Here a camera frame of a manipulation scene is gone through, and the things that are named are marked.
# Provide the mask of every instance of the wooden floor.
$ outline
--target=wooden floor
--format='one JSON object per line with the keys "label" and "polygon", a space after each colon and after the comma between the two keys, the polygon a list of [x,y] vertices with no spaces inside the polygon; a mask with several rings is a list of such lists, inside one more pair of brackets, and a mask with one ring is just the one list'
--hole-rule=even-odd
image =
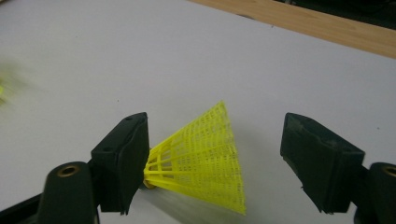
{"label": "wooden floor", "polygon": [[396,31],[273,0],[191,0],[298,33],[396,59]]}

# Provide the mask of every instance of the white table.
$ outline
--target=white table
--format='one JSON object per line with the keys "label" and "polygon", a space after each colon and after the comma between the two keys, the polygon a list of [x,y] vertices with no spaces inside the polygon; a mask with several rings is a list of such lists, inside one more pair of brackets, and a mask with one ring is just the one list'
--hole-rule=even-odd
{"label": "white table", "polygon": [[181,0],[0,5],[0,210],[41,192],[47,173],[148,112],[150,144],[223,99],[247,196],[245,217],[189,197],[139,191],[102,223],[353,223],[320,214],[279,155],[287,112],[311,117],[396,162],[396,62]]}

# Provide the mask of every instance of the motion-blurred shuttlecock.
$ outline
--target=motion-blurred shuttlecock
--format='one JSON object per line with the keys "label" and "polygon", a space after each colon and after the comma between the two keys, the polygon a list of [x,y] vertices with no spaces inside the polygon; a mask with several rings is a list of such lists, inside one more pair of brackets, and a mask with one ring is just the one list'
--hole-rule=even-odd
{"label": "motion-blurred shuttlecock", "polygon": [[0,105],[9,101],[17,91],[24,87],[24,83],[16,74],[16,65],[1,61],[0,58]]}
{"label": "motion-blurred shuttlecock", "polygon": [[245,214],[241,170],[223,102],[154,147],[144,174],[148,188],[169,189]]}

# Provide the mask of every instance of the clamp jaw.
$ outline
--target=clamp jaw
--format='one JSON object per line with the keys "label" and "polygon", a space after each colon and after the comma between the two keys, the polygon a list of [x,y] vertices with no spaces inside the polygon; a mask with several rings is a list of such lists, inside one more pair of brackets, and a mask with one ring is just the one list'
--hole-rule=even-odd
{"label": "clamp jaw", "polygon": [[0,223],[98,224],[102,212],[128,214],[149,157],[146,113],[123,119],[91,152],[47,176],[42,194],[0,213]]}
{"label": "clamp jaw", "polygon": [[357,205],[355,223],[396,223],[396,165],[376,162],[367,170],[364,151],[313,119],[288,113],[280,155],[303,190],[327,214]]}

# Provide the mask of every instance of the yellow shuttlecock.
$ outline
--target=yellow shuttlecock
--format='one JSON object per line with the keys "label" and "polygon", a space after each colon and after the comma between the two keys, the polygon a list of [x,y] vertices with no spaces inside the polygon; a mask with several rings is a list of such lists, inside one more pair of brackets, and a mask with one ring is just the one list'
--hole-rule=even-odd
{"label": "yellow shuttlecock", "polygon": [[17,67],[13,63],[3,63],[0,58],[0,105],[9,101],[25,83],[17,76]]}
{"label": "yellow shuttlecock", "polygon": [[233,131],[221,101],[158,146],[144,171],[159,187],[245,214],[245,194]]}

